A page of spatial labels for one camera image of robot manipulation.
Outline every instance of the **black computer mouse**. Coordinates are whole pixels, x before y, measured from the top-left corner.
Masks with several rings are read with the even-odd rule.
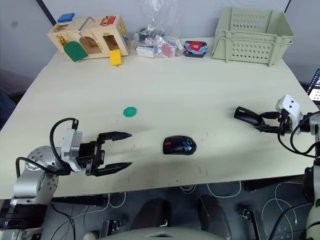
[[[191,155],[196,149],[196,142],[188,136],[169,136],[163,142],[163,154]]]

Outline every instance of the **plastic storage basket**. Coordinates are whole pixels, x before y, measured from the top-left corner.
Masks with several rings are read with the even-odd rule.
[[[278,63],[295,36],[284,12],[226,7],[215,30],[212,58]]]

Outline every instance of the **green token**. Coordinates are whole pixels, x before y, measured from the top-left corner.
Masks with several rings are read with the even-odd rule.
[[[127,118],[131,118],[137,114],[137,109],[134,106],[129,106],[125,110],[123,110],[123,115]]]

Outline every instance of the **white table surface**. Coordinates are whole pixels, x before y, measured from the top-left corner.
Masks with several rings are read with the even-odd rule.
[[[198,40],[212,45],[212,38]],[[61,176],[55,197],[299,175],[312,165],[313,159],[285,150],[275,134],[233,118],[237,106],[274,111],[285,94],[300,103],[303,113],[317,110],[282,60],[273,67],[227,64],[210,54],[171,59],[132,54],[122,61],[119,67],[110,66],[108,58],[73,63],[55,54],[0,132],[0,198],[12,197],[16,158],[49,145],[51,127],[66,117],[79,120],[83,142],[104,132],[133,134],[103,147],[105,164],[133,164],[112,175]],[[130,106],[137,114],[126,118],[123,110]],[[66,128],[69,122],[56,130],[56,146]],[[163,155],[163,140],[172,135],[192,137],[196,152]],[[295,141],[303,150],[314,137],[303,133]]]

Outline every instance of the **red sticker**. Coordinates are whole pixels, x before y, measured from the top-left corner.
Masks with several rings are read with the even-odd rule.
[[[103,26],[104,24],[105,24],[105,20],[106,20],[106,18],[104,17],[104,18],[102,18],[102,21],[100,22],[100,26]]]
[[[107,25],[109,24],[113,24],[116,20],[116,17],[115,16],[111,16],[109,17],[108,21],[106,22]]]
[[[199,51],[204,45],[200,42],[197,42],[197,41],[192,41],[190,44],[189,44],[189,48],[191,50],[194,50],[194,51]]]

